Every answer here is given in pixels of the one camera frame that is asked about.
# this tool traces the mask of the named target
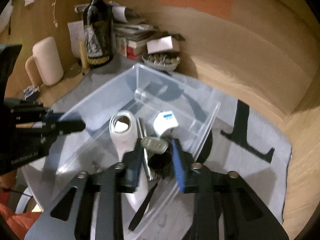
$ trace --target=screw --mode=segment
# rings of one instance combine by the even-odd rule
[[[229,175],[229,177],[232,178],[232,179],[236,179],[236,178],[239,177],[239,174],[238,174],[238,172],[236,172],[236,171],[229,171],[229,172],[228,172],[228,175]]]
[[[88,175],[89,175],[88,172],[86,172],[86,171],[80,171],[80,172],[78,173],[78,178],[79,178],[79,179],[84,179],[84,178],[86,178]]]
[[[123,170],[125,168],[124,163],[117,163],[116,170]]]
[[[194,170],[199,170],[199,169],[201,169],[202,168],[202,164],[201,163],[193,163],[192,165],[191,165],[191,167],[194,169]]]

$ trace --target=wooden wall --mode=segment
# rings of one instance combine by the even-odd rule
[[[293,239],[320,201],[320,70],[298,107],[280,125],[292,143],[283,226]]]
[[[32,55],[32,47],[38,41],[48,36],[55,38],[60,60],[65,70],[76,62],[71,52],[67,23],[80,20],[80,16],[74,12],[73,6],[89,1],[57,0],[55,15],[59,24],[58,28],[53,25],[52,3],[54,0],[36,0],[28,8],[24,6],[23,0],[13,1],[11,35],[8,36],[7,26],[7,29],[0,33],[0,43],[23,44],[23,47],[13,74],[9,78],[6,90],[7,97],[14,97],[17,92],[31,85],[25,70],[25,62]]]
[[[187,39],[178,71],[244,100],[275,124],[294,111],[320,65],[315,32],[279,0],[232,0],[228,20],[158,0],[115,1]]]

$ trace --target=paper note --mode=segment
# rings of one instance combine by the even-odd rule
[[[71,51],[73,56],[80,58],[79,41],[84,40],[84,28],[83,21],[68,23]]]
[[[159,3],[194,8],[222,19],[228,19],[232,10],[232,0],[159,0]]]
[[[113,6],[112,7],[113,17],[122,23],[128,23],[128,21],[125,17],[124,11],[125,11],[125,6]]]

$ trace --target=dark wine bottle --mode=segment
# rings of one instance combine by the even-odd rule
[[[103,0],[91,0],[83,13],[88,63],[100,67],[113,58],[112,6]]]

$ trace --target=bowl of nuts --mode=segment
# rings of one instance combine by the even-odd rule
[[[174,71],[180,63],[178,54],[169,52],[143,54],[142,60],[147,66],[161,71]]]

